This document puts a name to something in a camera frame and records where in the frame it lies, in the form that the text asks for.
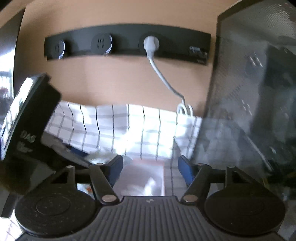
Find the black plastic mount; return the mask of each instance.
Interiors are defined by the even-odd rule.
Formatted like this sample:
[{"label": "black plastic mount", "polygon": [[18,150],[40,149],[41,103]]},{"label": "black plastic mount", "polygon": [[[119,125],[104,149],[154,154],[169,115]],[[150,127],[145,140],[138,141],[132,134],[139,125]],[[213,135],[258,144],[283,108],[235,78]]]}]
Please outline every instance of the black plastic mount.
[{"label": "black plastic mount", "polygon": [[[87,226],[103,206],[119,203],[112,189],[123,167],[117,155],[108,164],[76,169],[69,165],[44,180],[16,205],[15,215],[24,232],[59,237]],[[77,190],[77,183],[91,185],[94,200]]]},{"label": "black plastic mount", "polygon": [[153,35],[160,47],[156,57],[206,64],[211,35],[164,25],[116,24],[72,30],[45,38],[44,56],[61,59],[84,55],[146,55],[144,39]]},{"label": "black plastic mount", "polygon": [[[226,232],[260,236],[278,230],[284,220],[284,203],[235,166],[218,170],[203,163],[191,164],[180,156],[178,169],[185,180],[194,176],[181,203],[196,205],[208,222]],[[208,196],[211,183],[223,183],[224,189]]]}]

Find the metal rivet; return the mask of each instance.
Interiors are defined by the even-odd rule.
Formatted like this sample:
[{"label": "metal rivet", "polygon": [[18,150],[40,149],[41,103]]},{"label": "metal rivet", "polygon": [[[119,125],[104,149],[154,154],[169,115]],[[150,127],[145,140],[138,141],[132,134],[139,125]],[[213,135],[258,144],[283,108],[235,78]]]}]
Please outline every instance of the metal rivet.
[{"label": "metal rivet", "polygon": [[196,201],[198,200],[198,197],[195,196],[195,195],[190,194],[190,195],[185,195],[185,196],[183,197],[183,200],[184,200],[185,202],[196,202]]},{"label": "metal rivet", "polygon": [[103,200],[104,202],[114,202],[116,199],[117,199],[116,196],[114,196],[114,195],[110,195],[110,194],[105,195],[105,196],[102,197],[102,200]]}]

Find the white power plug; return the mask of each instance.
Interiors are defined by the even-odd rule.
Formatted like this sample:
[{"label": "white power plug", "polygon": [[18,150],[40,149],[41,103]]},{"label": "white power plug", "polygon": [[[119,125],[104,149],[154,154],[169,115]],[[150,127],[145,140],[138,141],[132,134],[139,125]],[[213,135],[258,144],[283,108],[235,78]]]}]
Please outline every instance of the white power plug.
[{"label": "white power plug", "polygon": [[155,36],[148,36],[144,40],[144,49],[147,52],[147,57],[151,58],[154,56],[154,52],[159,48],[159,41]]}]

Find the black power strip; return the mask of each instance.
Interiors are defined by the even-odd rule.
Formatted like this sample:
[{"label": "black power strip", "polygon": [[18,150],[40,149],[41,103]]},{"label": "black power strip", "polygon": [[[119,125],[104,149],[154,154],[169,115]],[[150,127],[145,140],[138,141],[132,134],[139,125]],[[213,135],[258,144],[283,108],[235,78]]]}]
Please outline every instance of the black power strip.
[{"label": "black power strip", "polygon": [[45,38],[47,60],[84,55],[146,55],[144,39],[153,35],[160,47],[156,57],[206,64],[211,35],[164,25],[116,24],[72,30]]}]

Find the reflective screen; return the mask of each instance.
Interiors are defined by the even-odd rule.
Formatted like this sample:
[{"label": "reflective screen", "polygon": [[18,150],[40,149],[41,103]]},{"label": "reflective screen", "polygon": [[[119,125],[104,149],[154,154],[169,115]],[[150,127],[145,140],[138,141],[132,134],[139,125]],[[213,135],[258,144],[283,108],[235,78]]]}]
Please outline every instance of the reflective screen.
[{"label": "reflective screen", "polygon": [[23,15],[24,10],[0,28],[0,124],[3,123],[14,97],[15,47]]},{"label": "reflective screen", "polygon": [[1,130],[1,146],[3,148],[6,147],[8,137],[10,134],[10,131],[12,129],[13,124],[15,123],[15,120],[23,106],[23,103],[25,102],[26,98],[28,97],[28,94],[34,85],[35,81],[31,78],[27,78],[24,83],[22,84],[18,94],[14,98],[10,109],[6,115],[6,118],[4,119],[2,130]]}]

